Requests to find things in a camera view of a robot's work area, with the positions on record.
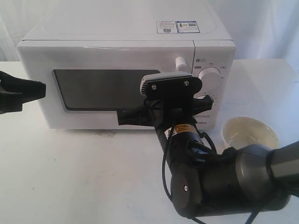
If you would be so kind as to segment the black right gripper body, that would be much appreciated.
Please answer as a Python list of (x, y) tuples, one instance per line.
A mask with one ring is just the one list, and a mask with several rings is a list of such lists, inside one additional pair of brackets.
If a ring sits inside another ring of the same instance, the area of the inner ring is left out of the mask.
[(151, 123), (156, 133), (164, 133), (174, 128), (177, 132), (179, 125), (188, 125), (196, 130), (195, 115), (203, 112), (203, 99), (145, 99), (144, 105), (149, 110)]

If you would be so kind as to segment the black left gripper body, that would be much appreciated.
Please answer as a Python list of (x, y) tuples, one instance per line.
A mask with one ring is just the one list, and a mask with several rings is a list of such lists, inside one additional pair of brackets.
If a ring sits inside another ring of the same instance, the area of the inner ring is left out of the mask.
[(21, 112), (22, 92), (20, 79), (0, 72), (0, 113)]

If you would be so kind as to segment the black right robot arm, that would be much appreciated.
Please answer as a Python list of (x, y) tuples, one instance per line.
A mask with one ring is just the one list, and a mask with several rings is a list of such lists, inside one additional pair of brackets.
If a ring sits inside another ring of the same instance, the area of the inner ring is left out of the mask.
[(283, 209), (299, 195), (299, 144), (278, 149), (252, 144), (226, 148), (221, 154), (196, 127), (195, 115), (212, 108), (209, 96), (187, 100), (148, 100), (134, 109), (118, 109), (120, 125), (154, 127), (163, 149), (162, 169), (171, 172), (164, 185), (176, 212), (201, 217)]

